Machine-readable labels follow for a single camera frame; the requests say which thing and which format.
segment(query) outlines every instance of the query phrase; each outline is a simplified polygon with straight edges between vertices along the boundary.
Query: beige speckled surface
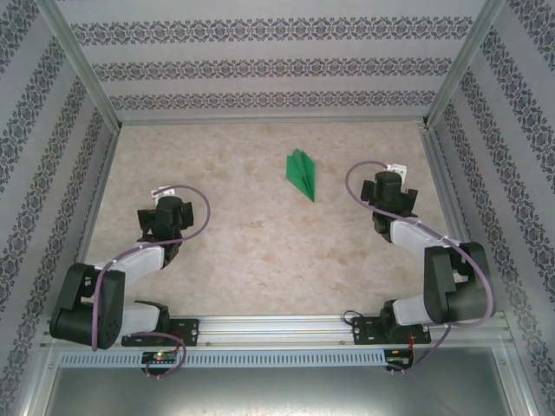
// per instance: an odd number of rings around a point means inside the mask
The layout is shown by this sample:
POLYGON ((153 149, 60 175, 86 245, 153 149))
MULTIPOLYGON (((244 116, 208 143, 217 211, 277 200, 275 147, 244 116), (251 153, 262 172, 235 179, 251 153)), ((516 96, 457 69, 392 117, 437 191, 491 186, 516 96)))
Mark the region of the beige speckled surface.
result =
MULTIPOLYGON (((163 302, 174 315, 378 312, 420 292, 422 271, 373 231, 371 212, 345 191, 346 171, 362 159, 408 165, 406 185, 420 192, 415 212, 446 231, 415 123, 124 127, 87 260, 133 245, 136 210, 153 205, 151 189, 187 183, 210 199, 212 221, 130 298, 163 302), (296 147, 317 164, 315 204, 284 177, 296 147)), ((357 193, 375 172, 355 172, 357 193)), ((193 202, 200 226, 202 200, 179 195, 193 202)))

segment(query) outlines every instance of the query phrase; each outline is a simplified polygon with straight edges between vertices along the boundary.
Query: patterned wallpaper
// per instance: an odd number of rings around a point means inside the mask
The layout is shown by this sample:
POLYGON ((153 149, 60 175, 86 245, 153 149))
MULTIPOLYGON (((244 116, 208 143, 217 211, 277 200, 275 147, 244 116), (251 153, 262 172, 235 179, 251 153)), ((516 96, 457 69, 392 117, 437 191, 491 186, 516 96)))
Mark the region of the patterned wallpaper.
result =
POLYGON ((30 0, 0 5, 0 415, 14 411, 112 135, 30 0))
POLYGON ((555 414, 554 27, 553 2, 507 1, 435 126, 540 414, 555 414))
POLYGON ((60 1, 123 121, 423 116, 484 0, 60 1))

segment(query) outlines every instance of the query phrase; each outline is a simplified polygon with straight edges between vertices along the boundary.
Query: green paper origami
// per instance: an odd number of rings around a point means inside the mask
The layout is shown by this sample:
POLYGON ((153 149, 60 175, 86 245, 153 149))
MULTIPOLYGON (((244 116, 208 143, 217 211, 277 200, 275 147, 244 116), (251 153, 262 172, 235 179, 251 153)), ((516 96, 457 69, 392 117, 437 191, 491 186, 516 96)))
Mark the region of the green paper origami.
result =
POLYGON ((295 149, 291 156, 287 156, 285 177, 306 195, 312 202, 316 192, 316 166, 305 152, 295 149))

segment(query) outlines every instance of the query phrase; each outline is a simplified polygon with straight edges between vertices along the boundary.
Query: purple cable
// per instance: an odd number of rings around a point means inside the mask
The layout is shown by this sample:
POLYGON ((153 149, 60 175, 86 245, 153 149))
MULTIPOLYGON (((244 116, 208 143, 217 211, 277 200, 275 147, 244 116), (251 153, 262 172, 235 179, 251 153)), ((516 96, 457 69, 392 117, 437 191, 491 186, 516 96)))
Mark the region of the purple cable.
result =
POLYGON ((212 214, 212 210, 210 208, 210 202, 208 202, 208 198, 206 197, 206 195, 204 193, 202 193, 201 191, 199 191, 196 188, 193 188, 192 186, 189 186, 189 185, 171 185, 171 186, 167 186, 163 189, 160 189, 160 190, 154 192, 153 196, 156 196, 156 195, 158 195, 162 192, 165 192, 165 191, 169 191, 170 189, 187 189, 189 191, 193 191, 193 192, 197 193, 201 198, 203 198, 205 203, 206 203, 206 220, 202 224, 202 226, 197 231, 195 231, 193 234, 191 234, 190 236, 186 236, 186 237, 183 237, 183 238, 176 238, 174 240, 159 241, 157 243, 147 243, 147 244, 139 245, 137 247, 133 247, 132 249, 123 251, 121 254, 114 257, 114 260, 112 260, 111 262, 108 262, 104 265, 100 274, 98 275, 98 278, 96 279, 95 299, 93 301, 93 331, 92 331, 93 334, 92 334, 92 339, 91 339, 91 347, 92 347, 93 351, 96 351, 98 349, 98 307, 99 307, 99 301, 100 301, 102 279, 104 278, 104 275, 106 274, 106 272, 108 270, 110 270, 110 268, 115 263, 117 263, 121 259, 135 253, 136 251, 147 249, 149 247, 157 247, 157 246, 161 246, 161 245, 183 243, 184 241, 195 238, 202 231, 205 230, 206 226, 208 225, 208 222, 210 221, 210 216, 212 214))
POLYGON ((160 380, 160 379, 163 379, 165 377, 169 377, 170 375, 175 373, 177 370, 179 370, 181 367, 183 367, 183 364, 185 364, 185 359, 186 359, 186 356, 187 356, 187 348, 185 347, 185 343, 183 342, 183 340, 179 339, 177 336, 173 336, 173 335, 170 335, 170 334, 164 334, 164 333, 161 333, 161 332, 138 332, 137 334, 133 334, 133 336, 159 336, 159 337, 162 337, 162 338, 167 338, 168 340, 176 341, 183 348, 183 356, 181 357, 180 362, 178 362, 175 367, 170 368, 169 370, 167 370, 163 374, 158 374, 158 375, 150 374, 148 372, 148 369, 150 368, 150 365, 154 361, 147 362, 147 365, 145 366, 145 373, 147 374, 148 379, 155 378, 156 380, 160 380))
MULTIPOLYGON (((456 323, 453 323, 453 325, 456 325, 458 327, 471 328, 471 327, 478 327, 479 325, 482 325, 482 324, 486 323, 489 320, 489 318, 490 318, 490 316, 492 315, 492 312, 493 312, 493 292, 492 292, 492 287, 490 286, 489 282, 487 281, 486 275, 484 274, 484 272, 480 268, 480 266, 463 249, 461 249, 457 244, 453 243, 446 236, 442 236, 440 233, 432 230, 430 227, 423 224, 421 221, 415 220, 415 219, 412 219, 412 218, 400 217, 398 215, 392 214, 391 212, 380 210, 378 208, 375 208, 373 205, 368 205, 368 204, 364 203, 363 201, 361 201, 361 199, 359 199, 356 196, 356 194, 353 192, 353 190, 351 189, 351 187, 349 185, 349 180, 350 180, 350 175, 352 174, 352 172, 358 166, 362 166, 362 165, 378 165, 378 166, 381 166, 385 169, 388 168, 388 166, 385 163, 379 162, 379 161, 376 161, 376 160, 364 160, 363 162, 358 162, 358 163, 354 164, 347 171, 347 175, 345 175, 345 187, 347 188, 347 192, 349 193, 349 195, 358 204, 362 205, 364 208, 368 208, 369 210, 371 210, 373 212, 377 212, 378 214, 381 214, 381 215, 385 215, 386 217, 397 219, 397 220, 402 221, 404 223, 413 224, 413 225, 417 226, 421 230, 424 230, 424 232, 426 232, 430 237, 437 238, 438 240, 444 242, 449 247, 451 247, 453 250, 455 250, 458 254, 460 254, 467 261, 467 263, 470 264, 470 266, 474 269, 475 273, 478 275, 478 277, 482 281, 482 284, 484 285, 484 290, 486 291, 487 306, 486 306, 486 312, 484 313, 484 315, 477 322, 469 322, 469 323, 468 322, 456 322, 456 323)), ((405 373, 410 371, 410 370, 414 370, 415 368, 418 368, 420 365, 422 365, 422 363, 424 363, 424 361, 426 361, 430 357, 430 355, 432 355, 437 350, 437 348, 439 348, 440 345, 445 341, 445 339, 449 335, 450 331, 451 331, 451 325, 447 325, 447 329, 445 330, 445 333, 435 343, 435 345, 429 351, 427 351, 426 354, 424 354, 424 356, 422 358, 420 358, 418 360, 418 362, 416 362, 416 364, 414 364, 410 369, 405 370, 405 373)))

